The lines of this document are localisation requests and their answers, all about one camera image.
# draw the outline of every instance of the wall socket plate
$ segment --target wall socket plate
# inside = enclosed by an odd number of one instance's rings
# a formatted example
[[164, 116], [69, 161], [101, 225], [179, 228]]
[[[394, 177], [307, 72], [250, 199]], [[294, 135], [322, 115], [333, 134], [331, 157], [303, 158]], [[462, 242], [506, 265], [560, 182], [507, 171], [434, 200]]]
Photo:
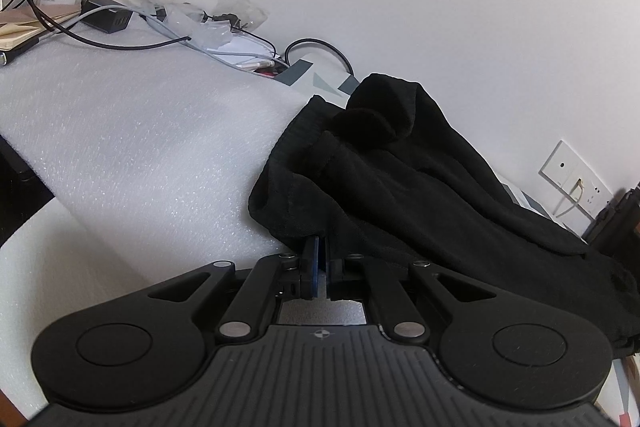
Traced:
[[549, 156], [542, 169], [542, 174], [547, 180], [558, 187], [565, 196], [572, 201], [580, 198], [578, 180], [582, 181], [584, 189], [578, 206], [596, 217], [613, 195], [599, 179], [593, 170], [583, 161], [569, 145], [560, 140], [554, 151]]

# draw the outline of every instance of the black robotic base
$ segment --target black robotic base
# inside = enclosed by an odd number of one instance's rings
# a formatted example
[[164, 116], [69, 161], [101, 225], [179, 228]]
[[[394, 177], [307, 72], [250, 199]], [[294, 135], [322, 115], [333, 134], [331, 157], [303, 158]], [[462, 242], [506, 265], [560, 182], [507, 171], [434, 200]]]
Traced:
[[[318, 265], [367, 325], [275, 323]], [[327, 260], [318, 238], [63, 317], [32, 363], [50, 402], [32, 427], [612, 425], [591, 403], [611, 363], [591, 323], [427, 261]]]

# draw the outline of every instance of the power adapter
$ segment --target power adapter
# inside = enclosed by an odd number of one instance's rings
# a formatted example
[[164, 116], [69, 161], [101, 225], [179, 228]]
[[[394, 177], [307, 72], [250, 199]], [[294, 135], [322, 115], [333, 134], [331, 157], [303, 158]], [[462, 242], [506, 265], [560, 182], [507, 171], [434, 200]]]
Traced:
[[[82, 3], [82, 13], [87, 13], [100, 6], [108, 6], [110, 4], [117, 4], [123, 8], [126, 7], [124, 4], [112, 0], [85, 0]], [[82, 22], [105, 33], [115, 33], [127, 27], [131, 15], [132, 12], [130, 10], [117, 10], [112, 8], [89, 15], [87, 18], [82, 19]]]

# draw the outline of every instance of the black cloth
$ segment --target black cloth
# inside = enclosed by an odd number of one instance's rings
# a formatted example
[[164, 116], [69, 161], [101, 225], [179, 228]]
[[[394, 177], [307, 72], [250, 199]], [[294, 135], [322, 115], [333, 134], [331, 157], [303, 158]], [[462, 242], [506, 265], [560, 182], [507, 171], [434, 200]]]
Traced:
[[429, 259], [585, 317], [617, 356], [639, 347], [633, 276], [513, 203], [420, 84], [373, 74], [345, 110], [313, 97], [271, 151], [249, 212], [294, 250], [317, 234], [332, 256]]

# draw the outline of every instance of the circular pad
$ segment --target circular pad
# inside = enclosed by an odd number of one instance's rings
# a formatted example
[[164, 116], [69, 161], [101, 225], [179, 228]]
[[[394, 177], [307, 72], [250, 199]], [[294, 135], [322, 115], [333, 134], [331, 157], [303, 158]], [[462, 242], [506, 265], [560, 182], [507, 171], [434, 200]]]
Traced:
[[151, 349], [151, 335], [130, 324], [104, 324], [78, 339], [78, 353], [95, 365], [125, 365], [144, 357]]
[[557, 362], [566, 353], [564, 337], [539, 324], [516, 324], [494, 335], [494, 349], [504, 359], [527, 367]]

